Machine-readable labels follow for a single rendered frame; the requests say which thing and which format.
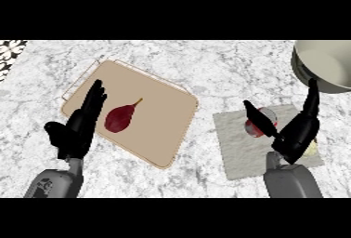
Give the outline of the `tan cutting board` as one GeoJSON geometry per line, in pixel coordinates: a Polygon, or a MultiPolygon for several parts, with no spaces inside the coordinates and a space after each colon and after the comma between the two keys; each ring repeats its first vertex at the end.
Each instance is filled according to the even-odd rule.
{"type": "Polygon", "coordinates": [[[121,61],[96,61],[63,94],[62,114],[83,105],[96,80],[103,82],[108,99],[96,123],[96,133],[153,166],[171,166],[198,107],[196,97],[164,82],[156,75],[121,61]],[[112,109],[134,105],[130,125],[112,133],[105,128],[112,109]]]}

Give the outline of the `red can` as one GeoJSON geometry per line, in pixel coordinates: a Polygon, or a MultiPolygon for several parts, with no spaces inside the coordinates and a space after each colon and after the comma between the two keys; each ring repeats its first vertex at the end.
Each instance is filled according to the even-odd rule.
{"type": "MultiPolygon", "coordinates": [[[[260,108],[260,112],[265,115],[265,117],[270,119],[273,126],[277,125],[277,115],[276,113],[265,107],[260,108]]],[[[245,131],[249,136],[254,138],[258,138],[264,135],[263,131],[257,128],[257,126],[252,124],[249,120],[245,121],[245,131]]]]}

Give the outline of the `pale yellow item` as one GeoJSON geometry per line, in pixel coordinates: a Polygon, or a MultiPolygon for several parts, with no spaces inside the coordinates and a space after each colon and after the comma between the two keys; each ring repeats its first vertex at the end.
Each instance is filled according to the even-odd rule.
{"type": "Polygon", "coordinates": [[[305,151],[304,151],[304,156],[314,156],[319,150],[319,145],[316,141],[311,141],[305,151]]]}

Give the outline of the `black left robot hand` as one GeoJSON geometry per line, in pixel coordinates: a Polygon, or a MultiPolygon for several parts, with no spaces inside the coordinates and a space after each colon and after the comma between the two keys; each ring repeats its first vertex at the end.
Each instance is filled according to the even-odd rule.
{"type": "Polygon", "coordinates": [[[58,158],[62,160],[83,159],[88,153],[96,121],[108,98],[102,81],[96,80],[81,107],[74,111],[68,122],[47,122],[44,129],[49,133],[50,145],[58,148],[58,158]]]}

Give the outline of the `dark red pear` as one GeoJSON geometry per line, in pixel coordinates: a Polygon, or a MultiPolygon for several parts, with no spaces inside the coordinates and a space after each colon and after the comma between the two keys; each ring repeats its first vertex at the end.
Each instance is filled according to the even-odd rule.
{"type": "Polygon", "coordinates": [[[139,99],[133,104],[121,106],[109,111],[105,128],[109,132],[118,133],[127,129],[134,114],[136,107],[143,100],[139,99]]]}

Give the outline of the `grey placemat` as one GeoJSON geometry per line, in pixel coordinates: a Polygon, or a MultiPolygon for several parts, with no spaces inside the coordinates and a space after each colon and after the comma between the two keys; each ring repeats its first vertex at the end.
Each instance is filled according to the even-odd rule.
{"type": "MultiPolygon", "coordinates": [[[[277,130],[280,131],[299,111],[292,104],[270,106],[267,109],[276,113],[277,130]]],[[[265,171],[265,154],[273,151],[271,143],[274,138],[268,138],[267,136],[254,138],[246,133],[243,127],[246,121],[245,110],[215,113],[212,114],[212,118],[227,179],[245,179],[261,176],[265,171]]],[[[313,153],[308,152],[310,156],[304,155],[296,164],[305,167],[323,165],[319,145],[316,145],[316,150],[310,151],[313,151],[313,153]]]]}

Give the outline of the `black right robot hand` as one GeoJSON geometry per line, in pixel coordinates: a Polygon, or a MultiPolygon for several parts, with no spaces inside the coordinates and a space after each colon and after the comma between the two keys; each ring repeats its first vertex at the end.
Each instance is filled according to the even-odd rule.
{"type": "Polygon", "coordinates": [[[271,148],[283,156],[285,161],[293,165],[301,159],[320,130],[320,90],[317,80],[314,78],[308,80],[308,95],[304,101],[302,110],[286,124],[282,131],[277,131],[267,116],[260,112],[248,100],[243,101],[243,106],[248,120],[263,133],[274,138],[271,148]]]}

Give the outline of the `cream bowl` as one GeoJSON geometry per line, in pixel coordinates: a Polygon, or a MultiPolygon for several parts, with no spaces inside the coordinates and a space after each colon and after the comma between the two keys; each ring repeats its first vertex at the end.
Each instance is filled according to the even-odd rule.
{"type": "Polygon", "coordinates": [[[317,80],[322,93],[351,92],[351,40],[296,40],[291,66],[305,85],[317,80]]]}

